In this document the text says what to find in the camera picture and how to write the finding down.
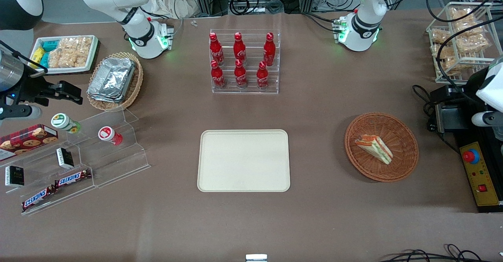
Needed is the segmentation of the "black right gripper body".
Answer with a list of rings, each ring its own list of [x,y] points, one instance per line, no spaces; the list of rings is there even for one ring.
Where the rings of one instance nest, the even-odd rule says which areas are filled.
[[[43,76],[30,77],[31,71],[24,71],[16,89],[16,105],[20,103],[36,103],[40,106],[49,106],[48,96],[51,94],[52,83],[47,82]]]

